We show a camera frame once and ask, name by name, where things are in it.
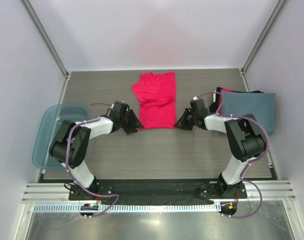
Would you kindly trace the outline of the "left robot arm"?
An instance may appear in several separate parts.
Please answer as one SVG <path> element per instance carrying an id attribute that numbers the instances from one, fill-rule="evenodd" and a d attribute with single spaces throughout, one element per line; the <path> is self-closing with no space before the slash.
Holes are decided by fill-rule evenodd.
<path id="1" fill-rule="evenodd" d="M 89 141 L 120 129 L 129 135 L 143 127 L 127 103 L 116 101 L 108 108 L 106 114 L 95 119 L 63 121 L 49 147 L 49 155 L 60 162 L 86 199 L 109 197 L 98 194 L 97 179 L 85 162 Z"/>

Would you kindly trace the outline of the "left aluminium frame post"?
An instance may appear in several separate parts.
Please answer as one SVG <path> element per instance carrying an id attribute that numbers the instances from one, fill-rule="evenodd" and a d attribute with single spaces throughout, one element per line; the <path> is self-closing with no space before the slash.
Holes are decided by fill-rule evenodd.
<path id="1" fill-rule="evenodd" d="M 33 8 L 31 2 L 29 0 L 20 0 L 23 7 L 25 8 L 27 14 L 29 15 L 32 23 L 34 24 L 36 30 L 38 31 L 40 37 L 42 38 L 43 42 L 45 43 L 48 51 L 52 55 L 55 63 L 57 64 L 58 68 L 62 72 L 63 76 L 67 78 L 69 76 L 69 72 L 67 71 L 66 67 L 64 66 L 59 54 L 57 53 L 50 37 L 48 36 L 41 20 L 39 19 L 35 9 Z"/>

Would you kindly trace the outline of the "folded grey-blue t shirt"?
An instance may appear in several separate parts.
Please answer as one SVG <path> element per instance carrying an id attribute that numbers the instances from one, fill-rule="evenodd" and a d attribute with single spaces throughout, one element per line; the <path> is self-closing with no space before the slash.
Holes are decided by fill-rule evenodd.
<path id="1" fill-rule="evenodd" d="M 222 95 L 221 113 L 223 115 L 244 116 L 252 114 L 269 136 L 274 134 L 275 93 L 233 93 L 224 91 Z"/>

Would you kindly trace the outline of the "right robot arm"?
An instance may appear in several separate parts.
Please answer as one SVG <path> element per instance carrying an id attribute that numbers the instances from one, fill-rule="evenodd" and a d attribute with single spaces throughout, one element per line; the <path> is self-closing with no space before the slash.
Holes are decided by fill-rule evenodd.
<path id="1" fill-rule="evenodd" d="M 251 163 L 265 154 L 268 149 L 267 133 L 252 114 L 244 116 L 222 116 L 209 113 L 203 99 L 190 101 L 176 129 L 191 131 L 194 126 L 208 131 L 225 133 L 231 151 L 231 159 L 217 179 L 217 191 L 223 198 L 237 192 L 243 176 Z"/>

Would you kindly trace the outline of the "pink t shirt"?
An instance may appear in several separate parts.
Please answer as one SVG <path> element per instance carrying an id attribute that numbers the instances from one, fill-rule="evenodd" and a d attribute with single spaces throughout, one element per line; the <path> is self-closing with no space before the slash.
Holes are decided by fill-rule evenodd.
<path id="1" fill-rule="evenodd" d="M 176 75 L 174 72 L 140 74 L 131 90 L 139 101 L 142 129 L 172 129 L 176 123 Z"/>

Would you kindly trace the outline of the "aluminium rail beam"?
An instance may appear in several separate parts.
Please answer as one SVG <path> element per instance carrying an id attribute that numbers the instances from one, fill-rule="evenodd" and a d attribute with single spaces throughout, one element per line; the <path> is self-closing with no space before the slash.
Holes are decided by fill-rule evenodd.
<path id="1" fill-rule="evenodd" d="M 254 180 L 266 201 L 296 200 L 288 180 Z M 29 183 L 24 191 L 22 203 L 65 203 L 69 192 L 62 183 Z"/>

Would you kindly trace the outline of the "clear blue plastic bin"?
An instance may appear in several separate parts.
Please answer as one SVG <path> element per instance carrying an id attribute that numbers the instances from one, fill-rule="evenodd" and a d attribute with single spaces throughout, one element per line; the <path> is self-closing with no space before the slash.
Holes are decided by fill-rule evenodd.
<path id="1" fill-rule="evenodd" d="M 81 122 L 91 117 L 89 107 L 80 103 L 51 106 L 43 114 L 32 154 L 33 164 L 41 170 L 61 170 L 63 166 L 49 155 L 49 147 L 65 120 Z"/>

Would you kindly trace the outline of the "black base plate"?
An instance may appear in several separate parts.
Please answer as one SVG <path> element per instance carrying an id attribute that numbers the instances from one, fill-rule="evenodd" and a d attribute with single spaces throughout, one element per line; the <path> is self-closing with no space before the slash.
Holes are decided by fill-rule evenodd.
<path id="1" fill-rule="evenodd" d="M 125 206 L 209 205 L 219 199 L 247 198 L 244 184 L 235 193 L 222 195 L 214 178 L 98 180 L 95 193 L 111 197 L 92 196 L 71 183 L 64 187 L 69 190 L 70 201 L 95 201 L 104 205 L 111 205 L 115 194 L 119 195 L 116 205 Z"/>

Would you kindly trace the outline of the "aluminium frame post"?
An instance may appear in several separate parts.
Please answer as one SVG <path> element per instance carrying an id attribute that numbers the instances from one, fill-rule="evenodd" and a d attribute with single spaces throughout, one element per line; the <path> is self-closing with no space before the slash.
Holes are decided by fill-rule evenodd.
<path id="1" fill-rule="evenodd" d="M 250 67 L 252 61 L 254 60 L 255 56 L 257 55 L 258 51 L 262 47 L 264 41 L 266 40 L 267 36 L 269 35 L 270 31 L 272 30 L 274 24 L 276 23 L 278 17 L 280 16 L 281 12 L 285 8 L 288 0 L 278 0 L 276 5 L 273 7 L 271 14 L 269 15 L 258 39 L 256 40 L 249 56 L 247 57 L 243 67 L 240 69 L 240 73 L 245 75 L 248 68 Z"/>
<path id="2" fill-rule="evenodd" d="M 57 53 L 50 37 L 48 36 L 41 20 L 39 19 L 35 9 L 33 8 L 31 2 L 29 0 L 20 0 L 23 7 L 25 8 L 27 14 L 29 15 L 32 23 L 34 24 L 36 30 L 38 31 L 40 37 L 42 38 L 43 42 L 45 43 L 48 51 L 52 55 L 55 63 L 57 64 L 58 68 L 62 72 L 63 76 L 67 78 L 69 76 L 69 72 L 67 71 L 66 67 L 64 66 L 59 54 Z"/>

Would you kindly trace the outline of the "right aluminium frame post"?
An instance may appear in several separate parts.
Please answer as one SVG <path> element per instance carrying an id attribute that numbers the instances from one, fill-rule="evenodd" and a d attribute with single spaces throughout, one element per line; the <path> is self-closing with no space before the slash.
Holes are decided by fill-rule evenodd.
<path id="1" fill-rule="evenodd" d="M 288 0 L 278 0 L 276 5 L 273 7 L 271 14 L 269 15 L 258 39 L 256 40 L 249 56 L 247 57 L 243 67 L 240 69 L 240 73 L 245 75 L 248 68 L 250 67 L 252 61 L 254 60 L 255 56 L 257 55 L 258 51 L 262 47 L 264 41 L 266 40 L 267 36 L 269 35 L 270 31 L 272 30 L 274 24 L 276 23 L 278 17 L 280 16 L 281 12 L 285 8 Z"/>

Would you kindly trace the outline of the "folded black t shirt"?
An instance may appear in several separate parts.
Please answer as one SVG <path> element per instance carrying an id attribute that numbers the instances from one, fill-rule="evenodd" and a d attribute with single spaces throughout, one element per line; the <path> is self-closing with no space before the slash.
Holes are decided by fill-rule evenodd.
<path id="1" fill-rule="evenodd" d="M 216 92 L 220 92 L 221 89 L 222 89 L 221 87 L 217 87 Z M 211 113 L 214 113 L 217 111 L 219 105 L 221 104 L 220 98 L 221 98 L 221 95 L 216 94 L 216 102 L 212 103 L 209 107 Z"/>

